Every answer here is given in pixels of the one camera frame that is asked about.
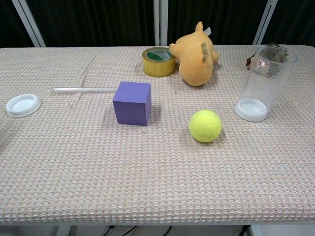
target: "purple cube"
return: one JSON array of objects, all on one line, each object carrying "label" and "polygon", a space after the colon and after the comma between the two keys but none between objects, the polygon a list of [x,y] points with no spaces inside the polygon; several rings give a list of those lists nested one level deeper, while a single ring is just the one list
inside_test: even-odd
[{"label": "purple cube", "polygon": [[122,81],[113,104],[119,124],[147,125],[151,111],[151,85]]}]

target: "tape roll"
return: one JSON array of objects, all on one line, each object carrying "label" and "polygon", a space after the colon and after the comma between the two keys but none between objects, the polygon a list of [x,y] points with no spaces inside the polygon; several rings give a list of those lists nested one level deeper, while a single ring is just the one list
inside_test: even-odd
[{"label": "tape roll", "polygon": [[167,48],[148,48],[142,53],[143,71],[153,77],[164,77],[175,70],[175,57]]}]

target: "black wire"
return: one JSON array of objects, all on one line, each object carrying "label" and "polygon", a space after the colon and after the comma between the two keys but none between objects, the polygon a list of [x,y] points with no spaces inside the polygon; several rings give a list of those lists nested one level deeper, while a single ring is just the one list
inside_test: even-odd
[{"label": "black wire", "polygon": [[127,233],[124,233],[122,236],[125,236],[127,234],[129,234],[131,231],[133,231],[137,226],[133,226],[133,228],[131,230],[129,230]]},{"label": "black wire", "polygon": [[244,233],[246,232],[246,230],[248,230],[248,228],[250,227],[250,225],[244,225],[242,228],[242,231],[240,232],[240,234],[238,236],[243,236]]},{"label": "black wire", "polygon": [[168,234],[168,232],[171,230],[171,228],[172,228],[172,226],[170,226],[170,227],[168,228],[168,230],[166,231],[166,233],[165,233],[163,236],[166,236],[166,235]]},{"label": "black wire", "polygon": [[104,234],[104,236],[106,236],[106,235],[108,234],[108,232],[109,232],[112,228],[114,228],[114,226],[110,225],[109,228],[108,228],[108,230],[107,230],[106,233]]},{"label": "black wire", "polygon": [[106,236],[109,231],[110,231],[110,228],[108,228],[108,230],[106,231],[106,233],[104,234],[104,236]]}]

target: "dark background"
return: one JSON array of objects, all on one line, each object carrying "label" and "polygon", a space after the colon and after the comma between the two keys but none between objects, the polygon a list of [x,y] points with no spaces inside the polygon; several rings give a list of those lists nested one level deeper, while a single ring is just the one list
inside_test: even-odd
[{"label": "dark background", "polygon": [[[153,46],[153,0],[27,0],[47,47]],[[214,44],[252,44],[267,0],[169,0],[168,43],[211,27]],[[262,44],[315,46],[315,1],[278,0]],[[0,0],[0,47],[33,47],[11,0]]]}]

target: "white bottle cap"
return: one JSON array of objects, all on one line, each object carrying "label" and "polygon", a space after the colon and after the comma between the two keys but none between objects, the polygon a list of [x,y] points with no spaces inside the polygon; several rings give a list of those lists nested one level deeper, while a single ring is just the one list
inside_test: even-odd
[{"label": "white bottle cap", "polygon": [[235,111],[241,118],[252,122],[262,121],[267,116],[265,104],[254,98],[240,100],[235,106]]},{"label": "white bottle cap", "polygon": [[41,101],[34,94],[22,94],[12,98],[6,104],[6,112],[11,117],[26,117],[40,107]]}]

